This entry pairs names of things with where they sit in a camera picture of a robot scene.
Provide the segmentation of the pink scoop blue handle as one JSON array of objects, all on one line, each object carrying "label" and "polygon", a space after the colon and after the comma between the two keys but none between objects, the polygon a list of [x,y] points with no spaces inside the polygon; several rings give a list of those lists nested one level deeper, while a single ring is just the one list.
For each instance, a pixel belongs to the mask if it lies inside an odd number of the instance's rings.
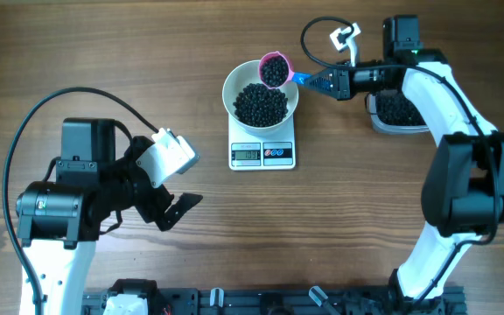
[{"label": "pink scoop blue handle", "polygon": [[276,57],[276,56],[282,56],[284,57],[284,59],[286,60],[287,64],[288,64],[288,68],[289,68],[289,75],[287,77],[287,80],[286,82],[283,84],[285,85],[286,83],[290,83],[290,82],[294,82],[294,83],[297,83],[298,85],[304,85],[305,84],[305,79],[307,79],[308,77],[310,77],[311,75],[308,74],[308,73],[298,73],[298,72],[295,72],[294,69],[293,69],[293,65],[291,64],[290,60],[288,59],[287,56],[285,56],[284,54],[282,54],[281,52],[279,51],[275,51],[275,52],[268,52],[267,54],[265,54],[264,56],[262,56],[262,58],[260,59],[260,64],[258,66],[258,74],[260,75],[260,79],[261,79],[261,82],[269,89],[274,89],[274,88],[280,88],[280,87],[268,87],[262,80],[262,76],[261,76],[261,72],[260,72],[260,68],[261,66],[263,65],[263,63],[272,58],[272,57]]}]

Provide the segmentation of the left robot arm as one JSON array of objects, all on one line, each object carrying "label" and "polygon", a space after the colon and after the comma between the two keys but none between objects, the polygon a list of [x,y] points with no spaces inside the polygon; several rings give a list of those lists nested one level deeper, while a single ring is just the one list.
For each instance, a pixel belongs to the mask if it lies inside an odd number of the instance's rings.
[{"label": "left robot arm", "polygon": [[55,181],[31,183],[17,198],[17,237],[33,269],[23,275],[22,314],[79,314],[101,224],[134,207],[144,222],[170,230],[201,196],[169,193],[164,182],[194,166],[198,153],[182,137],[160,129],[129,138],[116,157],[113,119],[67,118],[61,154],[49,171]]}]

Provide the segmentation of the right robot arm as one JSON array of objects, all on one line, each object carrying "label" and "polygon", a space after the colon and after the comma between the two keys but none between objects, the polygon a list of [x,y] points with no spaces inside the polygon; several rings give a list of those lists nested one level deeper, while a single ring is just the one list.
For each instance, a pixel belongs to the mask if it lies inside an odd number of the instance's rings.
[{"label": "right robot arm", "polygon": [[504,223],[504,132],[471,104],[445,55],[424,47],[417,16],[386,18],[383,58],[369,62],[359,60],[354,45],[359,27],[345,19],[339,24],[330,40],[338,51],[349,50],[350,60],[318,59],[324,71],[304,86],[338,101],[397,89],[416,107],[437,146],[421,193],[423,231],[391,277],[402,308],[429,308],[463,254],[491,243]]}]

